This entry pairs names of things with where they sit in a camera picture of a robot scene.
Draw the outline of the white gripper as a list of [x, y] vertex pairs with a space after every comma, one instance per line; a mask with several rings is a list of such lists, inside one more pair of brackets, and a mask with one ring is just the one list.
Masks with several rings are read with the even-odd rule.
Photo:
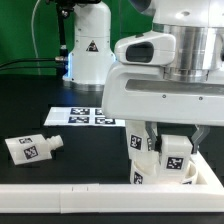
[[108, 118], [145, 123], [149, 151], [160, 151], [157, 123], [193, 124], [192, 153], [210, 132], [224, 126], [224, 68], [212, 71], [206, 82], [168, 81], [159, 67], [116, 62], [104, 86], [102, 110]]

